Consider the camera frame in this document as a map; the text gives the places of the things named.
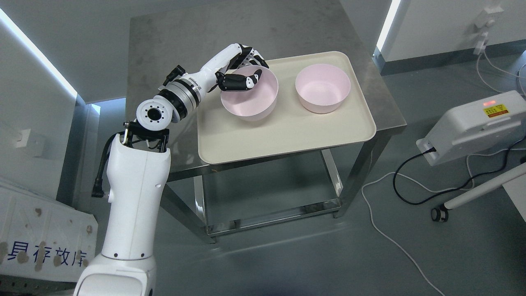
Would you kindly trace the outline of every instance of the red indicator light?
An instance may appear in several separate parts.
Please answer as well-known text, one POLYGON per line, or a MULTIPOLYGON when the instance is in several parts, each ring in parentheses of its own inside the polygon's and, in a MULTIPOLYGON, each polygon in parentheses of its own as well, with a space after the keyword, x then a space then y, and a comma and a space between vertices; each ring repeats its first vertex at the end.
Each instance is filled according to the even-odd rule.
POLYGON ((485 102, 485 103, 483 103, 482 105, 484 105, 484 107, 486 107, 486 106, 495 105, 495 103, 496 103, 496 101, 493 100, 493 101, 485 102))

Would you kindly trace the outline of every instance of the wall baseboard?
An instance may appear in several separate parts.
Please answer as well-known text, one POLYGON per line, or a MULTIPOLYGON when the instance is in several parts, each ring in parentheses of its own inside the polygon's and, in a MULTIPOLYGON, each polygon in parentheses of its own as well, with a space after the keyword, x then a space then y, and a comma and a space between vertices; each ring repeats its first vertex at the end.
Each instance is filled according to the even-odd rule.
MULTIPOLYGON (((526 39, 501 44, 493 44, 486 47, 486 51, 490 57, 522 54, 525 50, 526 39)), ((473 48, 469 48, 467 50, 432 54, 407 58, 405 60, 386 62, 378 48, 376 48, 374 57, 372 59, 380 71, 380 75, 385 76, 476 61, 477 56, 473 54, 473 48)))

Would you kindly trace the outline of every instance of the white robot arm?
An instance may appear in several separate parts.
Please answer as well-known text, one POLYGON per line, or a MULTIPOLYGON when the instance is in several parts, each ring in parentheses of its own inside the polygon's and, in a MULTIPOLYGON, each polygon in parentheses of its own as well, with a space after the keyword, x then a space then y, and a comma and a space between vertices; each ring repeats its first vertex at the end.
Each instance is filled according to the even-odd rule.
POLYGON ((74 296, 153 295, 154 233, 171 164, 166 127, 184 119, 215 86, 223 91, 253 88, 261 70, 248 77, 225 74, 226 70, 249 64, 268 67, 252 47, 231 44, 197 73, 185 73, 177 66, 159 88, 159 94, 139 105, 137 122, 126 122, 125 131, 108 140, 92 192, 94 197, 104 196, 102 172, 108 161, 108 202, 112 204, 108 229, 101 254, 80 276, 74 296), (147 147, 157 152, 134 148, 138 141, 146 141, 147 147), (157 144, 149 147, 151 141, 157 144))
POLYGON ((247 91, 253 88, 261 77, 261 70, 249 77, 225 74, 226 70, 247 65, 268 68, 256 50, 235 43, 215 55, 197 73, 185 73, 181 66, 177 66, 159 87, 159 94, 139 105, 137 121, 149 130, 160 131, 170 122, 177 123, 184 119, 216 86, 223 91, 247 91))

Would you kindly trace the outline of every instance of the concrete floor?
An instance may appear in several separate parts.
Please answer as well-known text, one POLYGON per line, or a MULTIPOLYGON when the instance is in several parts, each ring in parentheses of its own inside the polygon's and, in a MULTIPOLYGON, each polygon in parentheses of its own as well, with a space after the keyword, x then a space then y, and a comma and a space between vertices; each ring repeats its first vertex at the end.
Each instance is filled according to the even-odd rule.
MULTIPOLYGON (((526 54, 493 61, 516 71, 526 63, 526 54)), ((494 87, 514 89, 514 78, 492 74, 496 71, 486 62, 482 72, 494 87)), ((384 79, 408 126, 391 139, 368 182, 418 154, 414 142, 424 137, 446 110, 495 94, 479 80, 474 62, 384 79)), ((115 126, 115 131, 121 129, 121 124, 115 126)), ((350 171, 358 149, 332 149, 342 176, 350 171)), ((509 167, 519 164, 524 154, 512 152, 509 167)), ((473 170, 491 170, 499 166, 501 158, 474 159, 473 170)), ((430 167, 423 158, 417 159, 403 172, 433 189, 460 185, 468 178, 464 159, 436 167, 430 167)), ((478 183, 491 177, 483 176, 478 183)), ((365 190, 376 225, 414 257, 444 294, 525 294, 526 224, 503 189, 451 211, 449 222, 439 224, 431 221, 430 209, 459 193, 410 206, 396 197, 390 180, 365 190)), ((206 176, 205 181, 212 193, 208 197, 211 223, 334 195, 319 153, 220 172, 206 176)), ((400 192, 408 199, 419 201, 429 196, 415 184, 405 180, 399 184, 400 192)), ((191 180, 173 182, 171 186, 190 203, 191 180)), ((99 220, 100 250, 109 204, 94 199, 92 212, 99 220)), ((222 236, 216 244, 203 244, 161 209, 154 254, 158 264, 157 295, 438 295, 411 261, 374 230, 361 194, 342 218, 334 219, 329 214, 277 224, 222 236)))

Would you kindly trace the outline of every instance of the robot finger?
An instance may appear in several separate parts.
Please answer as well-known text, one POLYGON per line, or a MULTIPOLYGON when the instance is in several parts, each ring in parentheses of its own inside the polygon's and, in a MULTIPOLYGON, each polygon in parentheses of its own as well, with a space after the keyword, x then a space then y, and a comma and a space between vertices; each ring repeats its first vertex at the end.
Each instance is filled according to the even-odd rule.
POLYGON ((259 65, 268 68, 267 62, 259 55, 258 51, 255 51, 254 53, 254 59, 259 63, 259 65))

